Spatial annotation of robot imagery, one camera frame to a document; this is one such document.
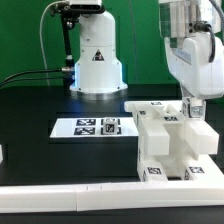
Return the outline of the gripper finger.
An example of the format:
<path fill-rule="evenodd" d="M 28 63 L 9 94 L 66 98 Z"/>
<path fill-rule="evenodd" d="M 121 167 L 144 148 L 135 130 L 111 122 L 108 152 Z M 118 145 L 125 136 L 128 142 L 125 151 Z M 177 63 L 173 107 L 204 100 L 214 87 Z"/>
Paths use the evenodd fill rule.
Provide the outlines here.
<path fill-rule="evenodd" d="M 205 114 L 205 101 L 195 97 L 190 99 L 190 115 L 193 118 L 201 118 Z"/>

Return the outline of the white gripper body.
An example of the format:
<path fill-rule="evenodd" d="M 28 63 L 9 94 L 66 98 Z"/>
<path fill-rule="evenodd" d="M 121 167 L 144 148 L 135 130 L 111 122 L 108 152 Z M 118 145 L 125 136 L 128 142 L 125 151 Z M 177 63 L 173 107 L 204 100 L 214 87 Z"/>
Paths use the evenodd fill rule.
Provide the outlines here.
<path fill-rule="evenodd" d="M 212 99 L 224 95 L 224 46 L 219 38 L 215 38 L 212 62 L 208 33 L 185 38 L 181 48 L 171 48 L 169 38 L 164 43 L 169 72 L 193 97 Z"/>

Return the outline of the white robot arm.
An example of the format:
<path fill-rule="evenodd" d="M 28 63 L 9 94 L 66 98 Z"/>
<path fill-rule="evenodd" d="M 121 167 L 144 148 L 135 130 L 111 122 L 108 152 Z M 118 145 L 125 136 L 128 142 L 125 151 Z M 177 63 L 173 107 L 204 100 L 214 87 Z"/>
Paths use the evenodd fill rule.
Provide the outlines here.
<path fill-rule="evenodd" d="M 223 96 L 224 46 L 215 36 L 220 30 L 220 6 L 213 0 L 159 0 L 159 16 L 168 69 L 184 88 L 183 96 L 198 100 Z M 87 95 L 125 89 L 113 16 L 107 11 L 86 12 L 80 24 L 74 89 Z"/>

